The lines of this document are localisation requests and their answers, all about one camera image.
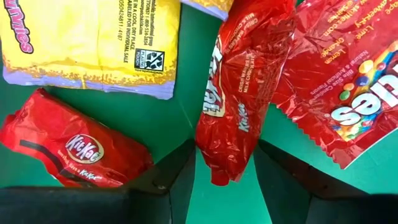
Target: fun size candy pack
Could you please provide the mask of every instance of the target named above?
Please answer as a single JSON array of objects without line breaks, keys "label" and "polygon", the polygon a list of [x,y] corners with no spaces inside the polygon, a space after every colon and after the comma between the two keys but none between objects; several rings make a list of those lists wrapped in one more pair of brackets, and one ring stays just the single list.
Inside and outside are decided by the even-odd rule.
[{"label": "fun size candy pack", "polygon": [[238,181],[261,132],[294,32],[293,0],[236,1],[221,25],[197,144],[211,181]]},{"label": "fun size candy pack", "polygon": [[398,1],[308,0],[272,102],[341,168],[398,128]]},{"label": "fun size candy pack", "polygon": [[0,142],[42,161],[66,187],[119,187],[153,166],[145,146],[36,90],[9,115]]},{"label": "fun size candy pack", "polygon": [[7,82],[173,96],[178,0],[0,1]]},{"label": "fun size candy pack", "polygon": [[225,21],[234,0],[181,0],[181,2]]}]

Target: candy bag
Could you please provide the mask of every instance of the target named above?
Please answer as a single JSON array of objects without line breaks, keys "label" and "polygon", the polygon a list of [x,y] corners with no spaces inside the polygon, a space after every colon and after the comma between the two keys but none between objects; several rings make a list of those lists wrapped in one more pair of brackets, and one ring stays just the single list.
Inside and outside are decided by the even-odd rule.
[{"label": "candy bag", "polygon": [[36,90],[0,130],[9,149],[42,161],[66,187],[118,187],[153,166],[147,149]]},{"label": "candy bag", "polygon": [[177,0],[0,2],[7,82],[173,96]]},{"label": "candy bag", "polygon": [[181,2],[226,21],[234,0],[181,0]]},{"label": "candy bag", "polygon": [[292,42],[294,5],[236,1],[220,28],[196,135],[216,185],[238,181],[257,144]]},{"label": "candy bag", "polygon": [[308,0],[272,102],[342,169],[398,128],[398,2]]}]

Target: skittles logo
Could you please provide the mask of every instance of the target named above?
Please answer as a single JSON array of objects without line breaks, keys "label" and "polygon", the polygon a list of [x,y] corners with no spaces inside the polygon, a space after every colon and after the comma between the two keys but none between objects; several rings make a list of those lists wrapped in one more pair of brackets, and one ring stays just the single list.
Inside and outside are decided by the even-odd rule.
[{"label": "skittles logo", "polygon": [[72,137],[65,148],[69,156],[81,164],[93,164],[104,156],[102,145],[95,138],[85,134]]},{"label": "skittles logo", "polygon": [[345,140],[356,139],[369,131],[377,117],[398,105],[398,40],[375,60],[359,67],[353,83],[347,83],[340,100],[347,106],[335,109],[331,117],[338,122],[332,128]]}]

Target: black stripe on wrapper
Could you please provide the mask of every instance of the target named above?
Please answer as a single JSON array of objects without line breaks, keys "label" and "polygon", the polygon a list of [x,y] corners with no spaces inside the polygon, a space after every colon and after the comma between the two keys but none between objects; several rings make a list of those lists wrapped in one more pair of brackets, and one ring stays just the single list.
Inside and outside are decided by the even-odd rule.
[{"label": "black stripe on wrapper", "polygon": [[26,140],[21,140],[19,142],[19,145],[28,147],[29,149],[34,149],[47,156],[47,158],[50,159],[51,162],[55,165],[61,176],[80,184],[82,187],[97,187],[97,185],[65,170],[61,161],[55,155],[53,155],[46,147]]}]

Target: candy wrapper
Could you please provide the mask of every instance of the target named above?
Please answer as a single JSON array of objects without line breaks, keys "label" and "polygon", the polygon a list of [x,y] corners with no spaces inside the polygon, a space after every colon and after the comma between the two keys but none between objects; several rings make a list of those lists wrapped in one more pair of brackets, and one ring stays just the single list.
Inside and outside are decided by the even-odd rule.
[{"label": "candy wrapper", "polygon": [[173,96],[178,1],[3,0],[0,8],[7,82]]},{"label": "candy wrapper", "polygon": [[181,0],[181,2],[226,21],[234,0]]},{"label": "candy wrapper", "polygon": [[220,28],[196,135],[216,185],[238,181],[257,144],[292,43],[294,5],[236,1]]},{"label": "candy wrapper", "polygon": [[398,128],[398,2],[309,0],[277,104],[341,168]]},{"label": "candy wrapper", "polygon": [[6,118],[0,141],[41,160],[66,187],[118,187],[153,166],[147,149],[36,90]]}]

